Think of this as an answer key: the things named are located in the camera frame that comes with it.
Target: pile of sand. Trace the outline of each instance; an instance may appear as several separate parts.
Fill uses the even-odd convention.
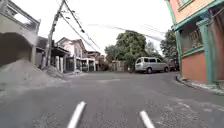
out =
[[[18,60],[0,68],[0,91],[28,90],[56,86],[59,79],[50,77],[27,60]]]
[[[64,74],[61,73],[57,68],[53,66],[47,66],[43,70],[51,77],[65,79]]]

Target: curb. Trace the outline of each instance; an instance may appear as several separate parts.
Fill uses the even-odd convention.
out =
[[[193,83],[190,80],[183,80],[179,75],[175,76],[175,80],[181,84],[184,84],[188,87],[194,88],[194,89],[198,89],[201,91],[206,91],[215,95],[219,95],[219,96],[224,96],[224,90],[220,90],[217,88],[209,88],[209,87],[202,87],[202,86],[196,86],[196,83]]]

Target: asphalt road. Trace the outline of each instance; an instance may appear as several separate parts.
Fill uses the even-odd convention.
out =
[[[224,97],[181,85],[176,73],[93,73],[57,87],[0,100],[1,128],[66,128],[80,101],[79,128],[144,128],[146,110],[156,128],[223,128]]]

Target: balcony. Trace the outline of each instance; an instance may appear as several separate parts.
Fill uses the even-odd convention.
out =
[[[32,45],[37,43],[40,22],[9,1],[5,12],[0,12],[0,32],[16,32]]]

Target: sky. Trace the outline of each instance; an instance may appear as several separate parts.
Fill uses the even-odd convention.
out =
[[[39,35],[47,37],[61,0],[12,0],[28,14],[41,20]],[[150,30],[156,29],[166,32],[172,26],[171,16],[164,0],[67,0],[69,7],[75,11],[86,33],[99,46],[95,46],[82,34],[77,23],[69,13],[69,23],[89,42],[95,50],[104,54],[104,48],[116,43],[116,37],[123,30],[113,29],[119,27],[135,30],[139,33],[164,39],[164,34]],[[55,41],[62,37],[80,39],[71,27],[60,18],[53,36]],[[147,42],[152,41],[156,49],[160,50],[160,41],[147,37]],[[84,42],[87,50],[94,50]]]

